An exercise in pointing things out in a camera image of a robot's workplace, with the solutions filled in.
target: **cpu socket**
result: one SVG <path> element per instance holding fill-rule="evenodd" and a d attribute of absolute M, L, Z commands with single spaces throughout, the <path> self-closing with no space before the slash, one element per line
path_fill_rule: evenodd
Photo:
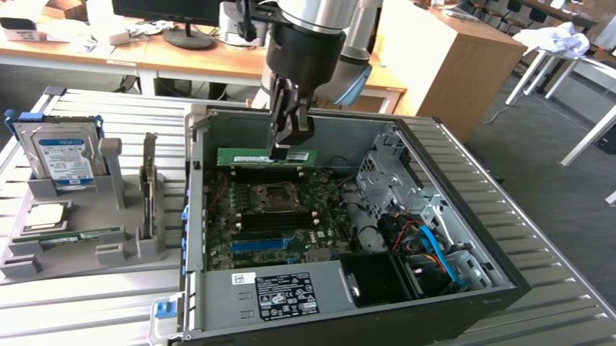
<path fill-rule="evenodd" d="M 255 186 L 259 207 L 264 211 L 295 210 L 300 207 L 297 190 L 292 184 L 267 184 Z"/>

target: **motherboard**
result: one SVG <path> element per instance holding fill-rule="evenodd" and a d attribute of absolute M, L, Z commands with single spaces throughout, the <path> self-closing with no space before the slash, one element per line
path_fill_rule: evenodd
<path fill-rule="evenodd" d="M 351 252 L 344 179 L 327 168 L 205 171 L 208 270 L 327 261 Z"/>

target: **perforated metal surface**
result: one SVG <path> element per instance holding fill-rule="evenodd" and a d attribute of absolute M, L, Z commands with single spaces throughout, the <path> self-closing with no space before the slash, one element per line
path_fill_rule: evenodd
<path fill-rule="evenodd" d="M 180 211 L 184 196 L 181 109 L 192 99 L 68 90 L 34 111 L 101 115 L 106 137 L 120 137 L 121 172 L 136 174 L 144 133 L 157 132 L 156 165 L 164 174 L 168 255 L 164 261 L 81 273 L 68 278 L 0 286 L 0 345 L 146 345 L 154 298 L 178 283 Z M 531 291 L 502 313 L 479 321 L 452 345 L 616 345 L 614 313 L 526 219 L 471 156 L 428 118 L 407 124 L 518 266 Z M 26 189 L 29 166 L 10 141 L 0 153 L 0 251 Z M 419 175 L 424 185 L 427 177 Z"/>

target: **wooden cabinet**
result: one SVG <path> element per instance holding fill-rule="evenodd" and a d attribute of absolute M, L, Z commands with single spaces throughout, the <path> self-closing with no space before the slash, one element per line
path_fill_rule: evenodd
<path fill-rule="evenodd" d="M 525 46 L 482 22 L 384 0 L 374 53 L 407 91 L 394 114 L 439 117 L 464 141 Z"/>

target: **green ram stick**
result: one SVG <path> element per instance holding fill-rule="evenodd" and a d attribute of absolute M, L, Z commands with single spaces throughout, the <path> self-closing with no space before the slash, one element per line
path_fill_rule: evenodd
<path fill-rule="evenodd" d="M 42 244 L 51 244 L 57 242 L 68 243 L 81 240 L 97 239 L 101 234 L 117 231 L 121 231 L 118 227 L 109 227 L 108 229 L 90 229 L 88 231 L 68 231 L 31 236 L 21 236 L 18 238 L 13 238 L 11 241 L 14 243 L 21 243 L 23 241 L 38 241 Z"/>
<path fill-rule="evenodd" d="M 267 149 L 219 148 L 219 166 L 287 166 L 312 167 L 316 150 L 288 151 L 284 160 L 269 159 Z"/>

